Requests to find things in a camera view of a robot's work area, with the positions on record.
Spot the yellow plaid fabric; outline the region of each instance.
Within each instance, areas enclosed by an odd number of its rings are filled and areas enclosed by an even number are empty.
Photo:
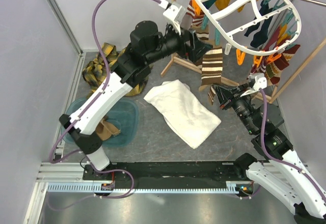
[[[115,45],[104,43],[102,50],[106,56],[106,59],[111,67],[124,52],[125,48],[120,53],[117,52]],[[90,61],[88,65],[83,69],[83,78],[90,85],[91,92],[88,94],[89,98],[103,83],[106,78],[106,69],[103,58],[100,53],[96,55],[93,61]],[[146,77],[141,83],[133,88],[126,96],[134,96],[142,92],[145,85],[147,84],[148,77]]]

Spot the robotic arm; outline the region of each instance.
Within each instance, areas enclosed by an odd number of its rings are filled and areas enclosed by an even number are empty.
[[[164,17],[168,24],[165,35],[158,31],[153,21],[138,23],[130,33],[130,43],[126,51],[111,68],[105,90],[104,81],[78,111],[70,116],[62,115],[59,119],[66,129],[77,120],[69,134],[98,170],[107,167],[110,161],[104,153],[102,141],[95,133],[95,128],[120,98],[150,74],[149,65],[175,52],[195,62],[212,49],[211,45],[197,38],[195,30],[180,27],[185,14],[184,7],[177,3],[169,4],[167,1],[162,1],[160,6],[166,8]],[[88,106],[89,109],[79,118],[80,112]]]
[[[254,91],[257,92],[259,88],[266,87],[266,79],[263,76],[263,74],[255,74],[249,77],[247,84],[238,87],[213,85],[213,88],[218,96],[220,108],[234,109],[249,134],[256,136],[251,141],[254,148],[282,173],[290,185],[275,177],[248,153],[236,160],[237,174],[240,179],[249,178],[257,182],[277,197],[294,214],[297,223],[326,223],[326,204],[324,201],[326,192],[302,164],[291,142],[278,129],[284,120],[276,105],[267,104],[265,132],[264,135],[260,134],[264,119],[263,105],[254,108],[249,94]],[[265,147],[268,154],[275,160],[271,160],[264,153],[262,147]]]

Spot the wooden frame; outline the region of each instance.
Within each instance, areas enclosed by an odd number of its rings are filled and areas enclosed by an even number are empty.
[[[290,76],[290,78],[283,84],[283,86],[279,90],[278,90],[278,84],[275,85],[271,96],[266,96],[267,101],[269,103],[273,103],[282,94],[282,92],[289,86],[289,84],[299,75],[299,73],[310,63],[310,61],[313,60],[313,58],[319,53],[319,51],[325,45],[326,45],[326,38],[316,47],[315,50],[313,50],[311,52],[311,54],[303,61],[303,63],[297,68],[297,70],[293,73],[293,75]],[[197,68],[197,66],[195,66],[193,63],[183,60],[183,59],[179,58],[177,55],[173,54],[173,55],[171,55],[171,60],[169,61],[169,63],[165,66],[165,68],[161,72],[161,77],[165,76],[167,71],[170,69],[170,67],[174,63],[181,65],[183,67],[186,67],[188,69],[191,69],[193,71],[196,71],[201,74],[201,70],[199,68]],[[239,85],[239,83],[232,81],[230,79],[227,79],[225,77],[222,77],[222,84],[225,84],[228,86],[238,86]],[[208,85],[199,87],[199,91],[204,90],[207,86]],[[261,93],[257,93],[255,98],[262,100]]]

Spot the white cloth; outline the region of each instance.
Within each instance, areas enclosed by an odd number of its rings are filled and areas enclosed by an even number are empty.
[[[179,80],[153,87],[144,99],[164,116],[168,126],[193,149],[201,145],[221,123]]]

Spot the white drying rack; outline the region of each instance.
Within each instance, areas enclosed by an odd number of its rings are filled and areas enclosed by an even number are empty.
[[[219,32],[222,34],[222,36],[227,40],[227,44],[225,47],[225,54],[228,55],[230,52],[230,49],[232,46],[240,49],[243,52],[252,54],[252,55],[258,55],[258,56],[267,56],[267,55],[271,55],[274,54],[276,52],[280,52],[282,53],[285,50],[285,47],[290,45],[291,43],[293,43],[299,36],[300,32],[301,32],[301,19],[299,16],[298,11],[296,10],[295,6],[293,5],[293,3],[290,0],[283,0],[283,2],[285,3],[285,6],[276,9],[264,16],[261,16],[261,14],[259,13],[258,7],[257,7],[257,2],[256,0],[236,0],[235,2],[233,2],[232,4],[230,4],[228,7],[226,7],[225,9],[218,11],[216,13],[211,13],[204,5],[203,3],[205,1],[208,0],[195,0],[195,2],[198,4],[198,6],[201,8],[201,10],[204,12],[204,14],[208,17],[208,19],[213,23],[213,25],[219,30]],[[250,21],[247,24],[244,24],[234,30],[231,30],[229,32],[226,32],[221,24],[219,23],[219,20],[222,18],[225,18],[226,16],[228,16],[229,14],[233,13],[235,10],[237,10],[239,7],[245,5],[246,3],[251,2],[256,19],[253,21]],[[295,17],[295,21],[296,21],[296,31],[294,33],[294,35],[292,36],[292,38],[290,40],[287,40],[284,42],[284,44],[282,44],[279,47],[275,47],[273,50],[270,51],[255,51],[255,50],[251,50],[243,45],[240,45],[239,43],[237,43],[235,40],[233,40],[233,35],[238,33],[238,32],[242,32],[245,29],[247,29],[250,26],[256,25],[259,22],[262,22],[263,20],[269,19],[271,17],[273,17],[274,15],[278,15],[280,14],[282,11],[285,10],[290,10],[293,12],[294,17]]]

